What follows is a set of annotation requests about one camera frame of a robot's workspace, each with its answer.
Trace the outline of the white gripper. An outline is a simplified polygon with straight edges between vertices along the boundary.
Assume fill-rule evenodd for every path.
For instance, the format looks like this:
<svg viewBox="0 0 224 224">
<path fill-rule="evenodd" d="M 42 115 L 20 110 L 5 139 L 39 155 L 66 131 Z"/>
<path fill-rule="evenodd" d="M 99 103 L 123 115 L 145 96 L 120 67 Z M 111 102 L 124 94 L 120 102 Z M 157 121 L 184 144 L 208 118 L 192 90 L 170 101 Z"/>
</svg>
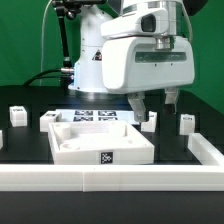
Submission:
<svg viewBox="0 0 224 224">
<path fill-rule="evenodd" d="M 137 122 L 146 120 L 142 91 L 166 88 L 165 113 L 175 114 L 179 97 L 175 86 L 192 84 L 195 77 L 192 47 L 186 38 L 175 37 L 173 49 L 155 47 L 154 38 L 129 37 L 108 40 L 102 48 L 104 86 L 110 93 L 129 93 Z"/>
</svg>

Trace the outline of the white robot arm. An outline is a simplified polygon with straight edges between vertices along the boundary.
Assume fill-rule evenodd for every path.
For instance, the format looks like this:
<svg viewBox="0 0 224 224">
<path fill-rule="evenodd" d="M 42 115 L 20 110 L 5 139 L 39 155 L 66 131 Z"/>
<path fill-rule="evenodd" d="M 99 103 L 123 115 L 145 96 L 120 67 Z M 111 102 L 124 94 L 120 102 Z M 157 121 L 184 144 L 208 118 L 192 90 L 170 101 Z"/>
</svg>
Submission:
<svg viewBox="0 0 224 224">
<path fill-rule="evenodd" d="M 144 95 L 163 89 L 164 112 L 176 111 L 178 88 L 195 78 L 191 35 L 182 25 L 208 0 L 81 0 L 80 57 L 70 88 L 88 98 L 125 94 L 135 120 Z"/>
</svg>

